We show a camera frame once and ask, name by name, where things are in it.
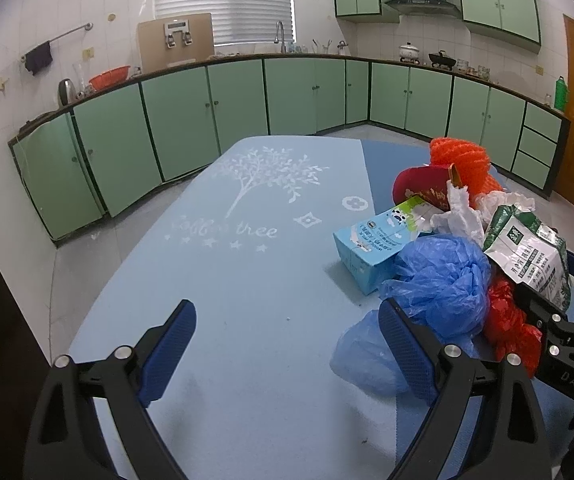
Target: faucet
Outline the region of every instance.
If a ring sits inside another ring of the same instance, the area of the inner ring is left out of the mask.
[[[285,28],[283,27],[283,22],[280,20],[276,22],[276,39],[273,40],[274,44],[278,44],[278,29],[281,30],[281,54],[286,54],[287,49],[285,48]]]

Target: towel rack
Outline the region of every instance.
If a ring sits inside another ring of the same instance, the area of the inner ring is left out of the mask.
[[[67,32],[63,32],[61,35],[56,36],[55,38],[52,38],[51,40],[49,40],[49,43],[51,43],[52,41],[59,40],[63,36],[67,36],[67,34],[71,34],[72,32],[80,30],[81,28],[84,28],[84,30],[91,30],[92,28],[94,28],[94,23],[88,22],[88,23],[85,23],[84,25],[80,25],[80,27],[72,28],[71,30],[68,30]],[[20,61],[22,61],[24,63],[25,59],[26,59],[26,57],[22,56],[20,58]]]

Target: blue gripper pad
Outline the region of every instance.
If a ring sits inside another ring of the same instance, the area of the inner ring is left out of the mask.
[[[434,366],[413,333],[386,300],[379,308],[378,323],[412,393],[431,405],[438,398]]]
[[[195,330],[196,308],[187,301],[142,366],[138,400],[145,408],[163,396]]]

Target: green bottle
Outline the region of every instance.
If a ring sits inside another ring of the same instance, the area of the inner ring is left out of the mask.
[[[560,110],[561,112],[565,111],[565,106],[568,102],[568,88],[567,84],[565,83],[565,79],[563,76],[558,78],[556,82],[556,95],[554,96],[554,108]]]

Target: tiled floor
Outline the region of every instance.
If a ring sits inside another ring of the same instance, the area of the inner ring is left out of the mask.
[[[375,126],[356,126],[330,134],[331,137],[383,140],[408,146],[427,146],[422,140]],[[51,357],[67,352],[78,328],[113,273],[138,241],[189,184],[177,183],[138,204],[100,228],[64,244],[56,253],[51,289],[49,337]],[[536,199],[536,215],[558,229],[574,251],[574,206],[554,194],[547,201],[508,180],[507,187]]]

